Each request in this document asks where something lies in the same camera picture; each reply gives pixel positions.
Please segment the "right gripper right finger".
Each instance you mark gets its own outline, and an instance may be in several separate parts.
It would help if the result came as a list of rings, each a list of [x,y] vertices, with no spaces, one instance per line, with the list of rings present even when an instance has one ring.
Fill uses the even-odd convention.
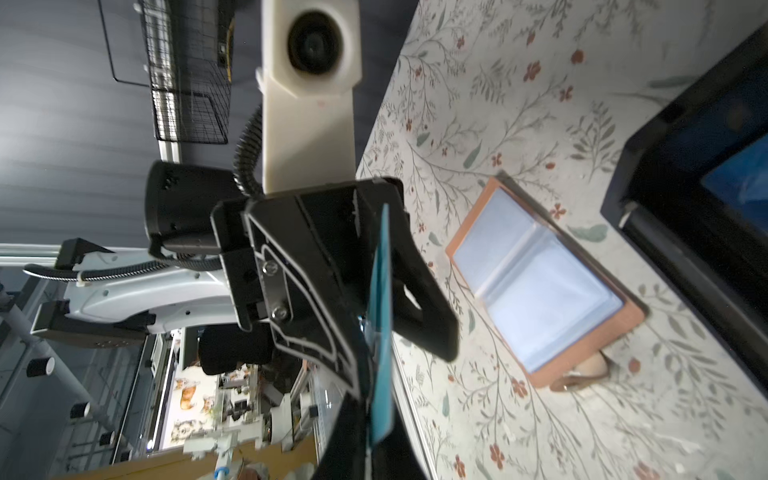
[[[425,480],[406,430],[395,425],[372,450],[373,480]]]

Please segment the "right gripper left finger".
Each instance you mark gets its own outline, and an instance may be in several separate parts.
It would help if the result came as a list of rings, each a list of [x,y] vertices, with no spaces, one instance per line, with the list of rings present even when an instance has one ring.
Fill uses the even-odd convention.
[[[346,395],[312,480],[363,480],[368,442],[364,405]]]

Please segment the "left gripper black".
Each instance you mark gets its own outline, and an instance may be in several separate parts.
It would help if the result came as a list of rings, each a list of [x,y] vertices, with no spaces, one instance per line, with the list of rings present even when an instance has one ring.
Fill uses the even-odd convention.
[[[450,362],[459,353],[459,321],[410,231],[402,182],[375,178],[272,197],[229,199],[211,213],[236,323],[276,329],[278,345],[329,370],[356,399],[373,383],[359,319],[368,304],[383,208],[389,208],[393,330]],[[275,322],[260,260],[277,264],[286,320]]]

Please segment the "teal card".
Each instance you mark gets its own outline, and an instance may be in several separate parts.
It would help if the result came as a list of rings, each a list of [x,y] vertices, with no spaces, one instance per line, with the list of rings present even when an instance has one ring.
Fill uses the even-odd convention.
[[[371,447],[379,445],[394,428],[392,400],[392,330],[393,286],[391,273],[389,205],[384,204],[380,216],[379,240],[376,245],[369,285],[367,341],[373,348],[376,367],[370,405]]]

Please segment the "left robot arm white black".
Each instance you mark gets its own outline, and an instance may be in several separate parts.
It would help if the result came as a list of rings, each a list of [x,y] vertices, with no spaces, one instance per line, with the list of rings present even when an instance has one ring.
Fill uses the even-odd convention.
[[[247,197],[224,170],[156,162],[149,248],[75,238],[33,277],[65,284],[33,335],[112,348],[183,328],[233,324],[332,373],[355,397],[383,372],[397,333],[451,361],[459,323],[415,245],[395,178]]]

